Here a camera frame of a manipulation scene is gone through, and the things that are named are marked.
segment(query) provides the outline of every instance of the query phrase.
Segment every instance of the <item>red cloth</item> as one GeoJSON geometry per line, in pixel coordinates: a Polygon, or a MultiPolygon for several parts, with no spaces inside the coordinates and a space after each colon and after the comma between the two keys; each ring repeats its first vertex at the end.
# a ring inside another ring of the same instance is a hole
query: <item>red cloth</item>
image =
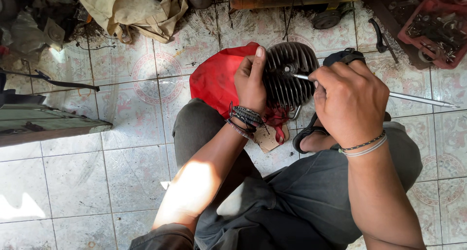
{"type": "MultiPolygon", "coordinates": [[[[243,58],[254,55],[258,46],[258,43],[250,42],[243,47],[224,49],[201,63],[190,76],[191,97],[204,100],[227,119],[230,101],[234,106],[238,105],[235,72],[243,58]]],[[[282,125],[288,120],[287,112],[266,108],[265,120],[266,124],[275,128],[276,141],[283,144],[282,125]]]]}

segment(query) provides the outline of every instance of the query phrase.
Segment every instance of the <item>dark jeans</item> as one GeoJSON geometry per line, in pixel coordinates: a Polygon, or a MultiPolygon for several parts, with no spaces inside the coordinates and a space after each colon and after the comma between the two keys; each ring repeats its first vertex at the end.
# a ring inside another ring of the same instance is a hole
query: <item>dark jeans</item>
{"type": "MultiPolygon", "coordinates": [[[[194,98],[179,112],[172,135],[180,169],[225,125],[224,118],[201,99],[194,98]]],[[[397,122],[383,125],[401,183],[408,191],[422,170],[420,151],[397,122]]],[[[265,206],[307,220],[337,249],[361,236],[350,211],[348,161],[335,146],[299,159],[266,183],[243,150],[213,202],[202,213],[195,232],[201,249],[211,243],[231,220],[265,206]]]]}

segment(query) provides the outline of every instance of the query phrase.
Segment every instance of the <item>black sandal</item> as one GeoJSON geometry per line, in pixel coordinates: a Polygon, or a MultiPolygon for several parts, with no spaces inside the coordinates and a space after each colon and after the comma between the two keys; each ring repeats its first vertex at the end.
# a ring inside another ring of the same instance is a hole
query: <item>black sandal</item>
{"type": "Polygon", "coordinates": [[[318,119],[318,115],[315,114],[313,115],[312,117],[312,121],[310,122],[310,124],[308,124],[308,126],[303,129],[299,134],[297,134],[295,136],[295,138],[293,139],[292,141],[292,145],[295,149],[295,151],[301,153],[301,154],[306,154],[308,152],[304,152],[302,151],[302,149],[300,149],[300,142],[303,140],[303,138],[309,136],[310,134],[312,134],[314,131],[320,131],[326,135],[329,135],[329,133],[327,132],[327,130],[323,127],[319,127],[319,126],[313,126],[313,124],[315,124],[316,120],[318,119]]]}

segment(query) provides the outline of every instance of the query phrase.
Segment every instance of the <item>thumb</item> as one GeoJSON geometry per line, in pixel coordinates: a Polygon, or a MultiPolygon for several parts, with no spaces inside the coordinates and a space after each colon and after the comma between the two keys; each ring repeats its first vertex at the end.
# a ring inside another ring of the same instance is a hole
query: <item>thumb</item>
{"type": "Polygon", "coordinates": [[[250,80],[255,83],[262,83],[262,73],[266,64],[266,49],[259,46],[251,67],[250,80]]]}
{"type": "Polygon", "coordinates": [[[326,90],[324,87],[315,81],[315,93],[313,94],[313,98],[315,100],[315,110],[318,114],[318,117],[322,112],[324,112],[324,106],[326,104],[326,90]]]}

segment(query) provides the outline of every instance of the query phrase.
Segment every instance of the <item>dirty floor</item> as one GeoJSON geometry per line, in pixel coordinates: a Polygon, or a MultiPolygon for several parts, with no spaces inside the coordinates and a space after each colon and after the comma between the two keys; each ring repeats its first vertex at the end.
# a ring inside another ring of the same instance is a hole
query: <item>dirty floor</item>
{"type": "MultiPolygon", "coordinates": [[[[45,50],[37,64],[14,62],[10,69],[16,71],[39,69],[53,80],[100,86],[94,93],[9,76],[6,88],[46,95],[47,105],[112,122],[114,129],[0,148],[0,246],[127,249],[149,231],[164,182],[176,174],[171,131],[190,99],[190,74],[221,49],[251,41],[268,48],[288,40],[312,47],[320,62],[358,48],[391,91],[461,106],[450,110],[390,98],[387,111],[420,148],[424,169],[408,196],[425,243],[431,250],[467,249],[467,58],[454,70],[419,71],[399,52],[395,64],[389,52],[376,52],[371,14],[359,2],[355,7],[327,30],[313,30],[312,15],[296,11],[283,40],[289,8],[239,11],[230,22],[227,2],[217,0],[205,10],[189,10],[169,44],[135,34],[131,45],[108,35],[84,37],[61,52],[45,50]]],[[[288,123],[291,139],[307,126],[313,109],[308,103],[288,123]]],[[[302,156],[291,141],[267,154],[251,142],[246,150],[263,175],[302,156]]],[[[349,246],[364,248],[362,238],[349,246]]]]}

